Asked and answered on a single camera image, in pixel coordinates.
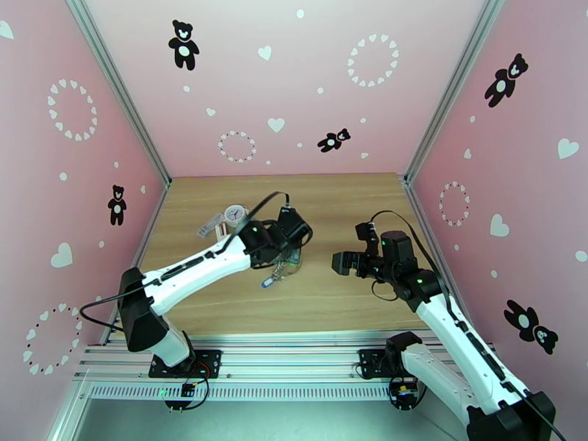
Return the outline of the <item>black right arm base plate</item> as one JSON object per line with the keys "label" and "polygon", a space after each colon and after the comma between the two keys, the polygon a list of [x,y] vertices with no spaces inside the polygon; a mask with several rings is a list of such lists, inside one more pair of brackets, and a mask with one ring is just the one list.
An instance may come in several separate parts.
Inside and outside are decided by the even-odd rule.
{"label": "black right arm base plate", "polygon": [[358,355],[358,371],[363,379],[392,377],[384,349],[361,349],[358,351]]}

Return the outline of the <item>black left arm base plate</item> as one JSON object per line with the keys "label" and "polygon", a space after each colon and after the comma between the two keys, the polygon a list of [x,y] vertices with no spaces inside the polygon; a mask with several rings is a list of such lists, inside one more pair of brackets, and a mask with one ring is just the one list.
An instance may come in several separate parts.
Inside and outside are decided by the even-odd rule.
{"label": "black left arm base plate", "polygon": [[169,367],[157,355],[153,355],[148,370],[151,379],[216,379],[221,366],[221,350],[196,350],[178,365]]}

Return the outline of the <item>aluminium corner post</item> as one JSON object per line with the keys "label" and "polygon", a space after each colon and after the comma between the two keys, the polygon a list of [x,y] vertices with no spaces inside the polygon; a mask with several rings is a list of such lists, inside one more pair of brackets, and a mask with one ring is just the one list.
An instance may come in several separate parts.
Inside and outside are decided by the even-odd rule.
{"label": "aluminium corner post", "polygon": [[417,175],[426,161],[438,134],[441,132],[443,125],[451,112],[453,104],[458,99],[462,86],[467,80],[467,77],[475,64],[505,1],[506,0],[484,0],[480,13],[478,14],[472,31],[466,40],[463,51],[453,70],[447,87],[441,96],[440,102],[423,133],[411,162],[401,177],[402,184],[406,189],[411,188],[415,183]]}
{"label": "aluminium corner post", "polygon": [[78,27],[84,35],[85,40],[96,59],[96,62],[109,82],[111,90],[117,98],[121,109],[124,111],[127,120],[135,131],[141,146],[159,174],[164,189],[168,190],[172,183],[172,178],[162,161],[143,119],[140,117],[138,108],[136,107],[131,93],[129,92],[115,61],[107,48],[106,42],[93,19],[87,2],[85,0],[65,0],[65,3],[68,5],[73,18],[77,22]]}

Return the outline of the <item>aluminium side rail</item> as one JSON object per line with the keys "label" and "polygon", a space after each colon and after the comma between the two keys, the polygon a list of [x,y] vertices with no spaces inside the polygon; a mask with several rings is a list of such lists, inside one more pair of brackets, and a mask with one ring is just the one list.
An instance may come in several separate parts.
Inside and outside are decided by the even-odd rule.
{"label": "aluminium side rail", "polygon": [[426,253],[430,258],[429,264],[431,265],[431,268],[435,272],[440,283],[441,291],[445,298],[445,307],[447,308],[448,313],[452,317],[454,323],[458,326],[458,321],[466,321],[466,315],[460,309],[459,298],[455,299],[455,297],[452,295],[453,290],[451,287],[453,286],[453,277],[448,270],[445,257],[442,254],[442,250],[438,244],[437,238],[434,235],[423,205],[421,204],[420,199],[417,197],[415,187],[412,184],[407,183],[404,186],[404,190],[415,214],[415,218],[419,224],[420,230],[422,231],[426,240],[428,247],[426,249]]}

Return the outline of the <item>white round clock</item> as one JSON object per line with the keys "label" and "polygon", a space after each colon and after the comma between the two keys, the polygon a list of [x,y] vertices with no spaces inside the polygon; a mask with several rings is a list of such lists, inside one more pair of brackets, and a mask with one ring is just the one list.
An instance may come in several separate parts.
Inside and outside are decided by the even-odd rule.
{"label": "white round clock", "polygon": [[223,212],[226,224],[232,228],[236,228],[248,217],[248,214],[248,207],[242,204],[231,204]]}

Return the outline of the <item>grey metal panel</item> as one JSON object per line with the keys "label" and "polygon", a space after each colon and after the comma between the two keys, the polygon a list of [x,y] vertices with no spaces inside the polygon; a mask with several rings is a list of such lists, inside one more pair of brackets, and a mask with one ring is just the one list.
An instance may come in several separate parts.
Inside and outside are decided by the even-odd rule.
{"label": "grey metal panel", "polygon": [[384,401],[209,401],[170,412],[159,401],[89,400],[51,441],[469,441],[428,395],[413,412]]}

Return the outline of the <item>aluminium rail base frame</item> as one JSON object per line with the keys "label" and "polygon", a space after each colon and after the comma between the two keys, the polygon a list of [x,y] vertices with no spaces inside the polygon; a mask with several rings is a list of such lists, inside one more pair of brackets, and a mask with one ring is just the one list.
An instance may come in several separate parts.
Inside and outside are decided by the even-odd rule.
{"label": "aluminium rail base frame", "polygon": [[[358,381],[359,350],[378,349],[396,330],[317,331],[192,336],[196,350],[222,352],[221,383],[335,383]],[[122,337],[88,346],[73,366],[76,381],[148,381],[152,355],[132,353]]]}

